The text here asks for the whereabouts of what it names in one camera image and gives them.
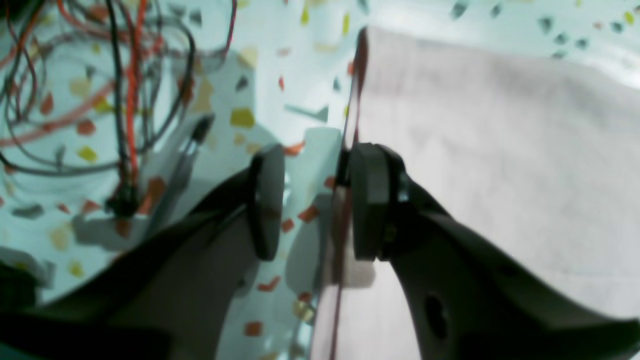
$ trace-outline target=hole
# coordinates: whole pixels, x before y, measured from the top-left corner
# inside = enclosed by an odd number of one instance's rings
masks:
[[[511,265],[500,265],[498,266],[498,271],[500,272],[500,274],[509,277],[515,276],[518,273],[518,270]]]
[[[440,299],[428,296],[426,301],[427,323],[431,332],[441,340],[447,338],[447,317]]]

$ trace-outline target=white cloth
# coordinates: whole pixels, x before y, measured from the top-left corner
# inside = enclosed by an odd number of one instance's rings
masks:
[[[452,216],[571,299],[640,315],[640,92],[374,28],[368,58],[361,142],[394,149]],[[374,271],[342,294],[338,359],[418,359],[397,279]]]

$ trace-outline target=white towel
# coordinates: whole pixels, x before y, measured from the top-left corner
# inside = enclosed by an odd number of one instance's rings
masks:
[[[640,92],[564,61],[368,32],[360,141],[394,149],[453,217],[571,299],[639,316]],[[353,350],[366,339],[418,359],[390,336],[408,309],[375,269],[343,293],[338,358],[391,358]]]

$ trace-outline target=white surface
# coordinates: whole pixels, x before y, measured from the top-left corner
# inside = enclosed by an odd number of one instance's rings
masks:
[[[370,34],[360,141],[570,298],[640,315],[640,93],[563,61]],[[342,292],[337,358],[418,359],[397,279],[374,271]]]

